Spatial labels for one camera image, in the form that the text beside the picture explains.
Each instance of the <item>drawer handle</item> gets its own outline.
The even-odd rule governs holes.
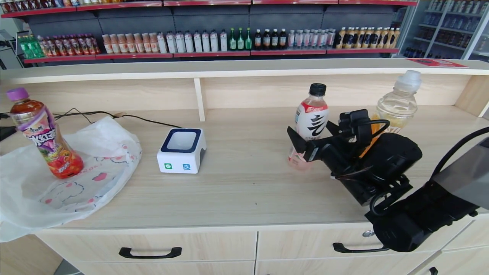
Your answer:
[[[343,243],[333,243],[334,251],[340,253],[369,253],[369,252],[379,252],[379,251],[387,251],[390,248],[383,246],[382,248],[376,249],[358,249],[358,250],[350,250],[346,248]]]
[[[134,256],[131,254],[131,250],[132,249],[128,247],[121,247],[121,250],[119,250],[119,255],[128,259],[169,259],[182,255],[181,247],[174,247],[170,253],[162,256]]]
[[[429,269],[431,275],[438,275],[438,269],[436,267],[432,267]]]

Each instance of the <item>white plastic bag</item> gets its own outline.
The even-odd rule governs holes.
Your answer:
[[[137,137],[110,117],[64,138],[84,162],[68,179],[53,176],[33,144],[0,157],[0,242],[88,217],[124,187],[141,158]]]

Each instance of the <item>black bottle cap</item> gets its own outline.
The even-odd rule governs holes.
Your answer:
[[[322,83],[312,83],[309,88],[309,94],[314,96],[324,96],[326,94],[326,85]]]

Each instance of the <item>white bottle cap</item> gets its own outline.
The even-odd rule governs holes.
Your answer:
[[[403,92],[416,93],[421,86],[421,73],[417,70],[408,70],[398,77],[394,88]]]

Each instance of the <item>iced tea bottle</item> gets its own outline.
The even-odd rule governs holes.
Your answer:
[[[9,90],[7,97],[14,102],[10,117],[17,129],[37,146],[51,173],[60,179],[78,174],[83,169],[83,160],[63,138],[44,103],[29,99],[24,88]]]

